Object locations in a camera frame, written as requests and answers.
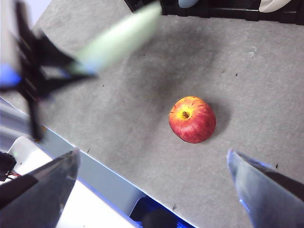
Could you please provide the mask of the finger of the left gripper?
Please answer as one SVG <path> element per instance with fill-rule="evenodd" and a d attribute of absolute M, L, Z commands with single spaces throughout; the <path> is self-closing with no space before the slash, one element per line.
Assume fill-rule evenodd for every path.
<path fill-rule="evenodd" d="M 72 83 L 97 78 L 96 74 L 85 73 L 65 74 L 60 77 L 49 77 L 45 73 L 40 73 L 39 76 L 41 77 L 39 86 L 40 98 L 47 97 L 51 92 L 59 90 Z"/>
<path fill-rule="evenodd" d="M 35 54 L 41 66 L 65 68 L 74 61 L 58 49 L 44 33 L 40 33 L 35 40 Z"/>

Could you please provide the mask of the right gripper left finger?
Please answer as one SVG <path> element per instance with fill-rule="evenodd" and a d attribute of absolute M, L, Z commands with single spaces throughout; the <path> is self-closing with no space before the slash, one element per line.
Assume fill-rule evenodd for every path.
<path fill-rule="evenodd" d="M 0 186 L 2 228 L 54 228 L 75 185 L 79 150 L 65 153 Z"/>

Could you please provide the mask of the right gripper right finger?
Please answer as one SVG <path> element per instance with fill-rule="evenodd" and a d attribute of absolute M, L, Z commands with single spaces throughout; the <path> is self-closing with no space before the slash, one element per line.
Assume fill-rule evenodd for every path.
<path fill-rule="evenodd" d="M 304 185 L 274 167 L 229 149 L 227 165 L 240 203 L 255 228 L 302 228 Z"/>

